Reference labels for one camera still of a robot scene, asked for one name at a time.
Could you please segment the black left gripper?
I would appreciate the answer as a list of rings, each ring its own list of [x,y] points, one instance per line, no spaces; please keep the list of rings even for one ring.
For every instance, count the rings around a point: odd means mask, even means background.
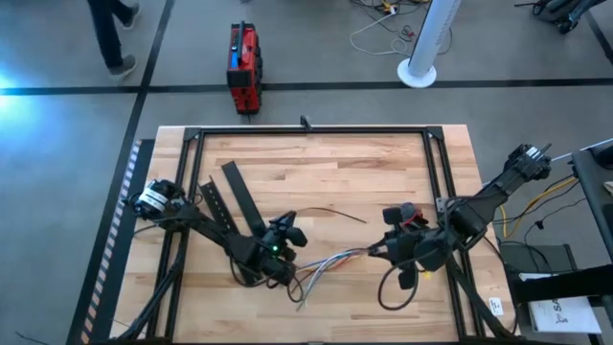
[[[307,237],[300,228],[290,227],[285,234],[294,246],[305,247],[307,245]],[[291,283],[295,277],[296,266],[290,262],[295,260],[297,254],[289,245],[286,245],[285,240],[276,236],[265,239],[251,236],[242,240],[243,248],[239,251],[238,256],[241,264],[249,268],[263,267],[263,273],[281,285],[288,286]],[[289,262],[277,259],[283,250],[284,257]]]

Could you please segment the black zip tie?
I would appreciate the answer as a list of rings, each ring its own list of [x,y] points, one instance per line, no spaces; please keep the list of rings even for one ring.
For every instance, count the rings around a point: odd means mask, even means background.
[[[358,218],[358,217],[355,217],[355,216],[352,216],[352,215],[349,215],[349,214],[346,214],[346,213],[343,213],[343,212],[340,212],[340,211],[337,211],[337,210],[334,210],[334,209],[325,208],[325,207],[306,207],[306,208],[299,209],[296,212],[297,213],[302,213],[302,212],[306,212],[306,211],[323,211],[323,212],[332,213],[332,214],[335,214],[335,215],[338,215],[338,216],[342,216],[342,217],[345,217],[345,218],[348,218],[348,219],[352,219],[352,220],[358,221],[360,223],[364,223],[364,224],[369,223],[365,219]]]

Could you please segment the black duct cover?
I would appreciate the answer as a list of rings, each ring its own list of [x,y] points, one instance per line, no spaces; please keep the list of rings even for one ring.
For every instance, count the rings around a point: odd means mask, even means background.
[[[222,166],[222,171],[252,234],[257,238],[262,238],[266,227],[256,203],[251,197],[246,183],[240,174],[236,162],[230,161],[224,164]]]

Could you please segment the black slotted cable duct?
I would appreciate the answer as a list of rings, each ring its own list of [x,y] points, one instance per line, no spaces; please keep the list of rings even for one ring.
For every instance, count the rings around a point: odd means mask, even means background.
[[[223,229],[223,232],[238,234],[238,227],[213,179],[210,178],[208,183],[200,185],[199,189],[213,219]]]

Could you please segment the shiny dark red tool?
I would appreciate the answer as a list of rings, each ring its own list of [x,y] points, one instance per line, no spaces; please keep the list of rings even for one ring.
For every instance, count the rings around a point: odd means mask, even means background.
[[[412,217],[404,222],[404,225],[416,229],[427,229],[429,221],[423,217],[422,211],[416,211]]]

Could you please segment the grey round pouch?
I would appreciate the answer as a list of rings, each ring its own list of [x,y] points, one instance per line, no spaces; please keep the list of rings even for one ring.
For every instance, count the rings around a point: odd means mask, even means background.
[[[404,223],[422,217],[422,211],[412,202],[405,202],[400,205],[401,218]]]

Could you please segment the black floor box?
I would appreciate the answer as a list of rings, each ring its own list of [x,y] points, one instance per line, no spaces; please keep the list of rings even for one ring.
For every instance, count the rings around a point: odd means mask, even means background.
[[[500,253],[509,274],[566,273],[578,270],[568,244],[525,245],[503,243]]]

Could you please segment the black beam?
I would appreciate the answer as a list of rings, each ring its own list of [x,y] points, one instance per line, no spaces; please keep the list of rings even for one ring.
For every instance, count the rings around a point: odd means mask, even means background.
[[[517,281],[513,296],[519,303],[560,298],[613,295],[613,264],[554,276]]]

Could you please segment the white paper sheet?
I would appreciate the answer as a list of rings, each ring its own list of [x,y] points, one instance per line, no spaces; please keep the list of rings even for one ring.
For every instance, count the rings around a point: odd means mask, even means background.
[[[533,329],[538,333],[602,333],[587,297],[533,301],[528,307]]]

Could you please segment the black side table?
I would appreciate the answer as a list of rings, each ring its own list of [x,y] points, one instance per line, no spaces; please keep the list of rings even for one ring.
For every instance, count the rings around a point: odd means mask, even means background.
[[[571,163],[613,263],[613,144],[575,151]]]

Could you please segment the white rod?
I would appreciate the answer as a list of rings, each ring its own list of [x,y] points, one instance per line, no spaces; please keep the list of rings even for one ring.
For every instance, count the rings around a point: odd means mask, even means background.
[[[610,144],[610,143],[612,143],[612,142],[613,142],[613,138],[609,138],[609,139],[606,139],[606,140],[600,141],[600,142],[598,142],[598,143],[592,144],[592,145],[590,145],[590,146],[587,146],[587,147],[584,147],[584,148],[578,149],[578,151],[590,150],[590,149],[593,149],[593,148],[597,148],[597,147],[603,146],[603,145],[605,145],[605,144]],[[560,156],[558,156],[558,157],[552,158],[552,159],[551,159],[551,162],[553,163],[553,162],[556,162],[556,161],[558,161],[558,160],[562,160],[562,159],[565,159],[565,158],[569,158],[569,157],[571,157],[572,153],[573,153],[573,151],[569,151],[569,152],[567,152],[567,153],[565,153],[565,154],[562,154],[562,155],[560,155]]]

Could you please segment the person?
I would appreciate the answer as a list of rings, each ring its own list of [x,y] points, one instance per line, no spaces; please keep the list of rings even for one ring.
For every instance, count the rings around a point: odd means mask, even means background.
[[[131,29],[140,14],[141,5],[136,1],[127,5],[122,0],[86,0],[86,2],[105,67],[113,78],[123,79],[135,69],[137,59],[133,55],[122,54],[122,44],[115,20],[118,20],[124,29]]]

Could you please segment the black floor equipment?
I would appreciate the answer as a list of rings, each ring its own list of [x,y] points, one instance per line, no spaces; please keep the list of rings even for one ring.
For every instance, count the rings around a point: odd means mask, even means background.
[[[591,8],[607,0],[531,0],[528,3],[515,4],[516,8],[531,6],[532,14],[537,19],[552,23],[557,30],[566,35],[573,31],[580,18]]]

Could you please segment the black aluminium table frame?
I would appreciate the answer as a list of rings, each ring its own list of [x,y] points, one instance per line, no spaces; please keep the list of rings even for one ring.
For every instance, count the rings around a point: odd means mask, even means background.
[[[405,201],[435,216],[438,196],[475,194],[481,187],[465,126],[208,126],[190,143],[185,128],[162,126],[147,180],[181,179],[185,187],[214,181],[241,231],[248,226],[222,172],[235,162],[261,215],[297,212],[308,243],[301,267],[379,241],[382,211]],[[191,232],[172,309],[174,345],[219,343],[454,342],[456,322],[475,329],[469,302],[451,293],[444,269],[402,290],[386,261],[354,257],[319,279],[302,271],[291,287],[242,287],[224,251]]]

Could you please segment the white tower post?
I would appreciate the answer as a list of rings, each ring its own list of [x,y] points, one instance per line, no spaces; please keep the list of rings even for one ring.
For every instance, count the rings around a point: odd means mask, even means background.
[[[462,0],[431,0],[412,55],[397,67],[400,81],[412,88],[431,86],[437,78],[436,56]]]

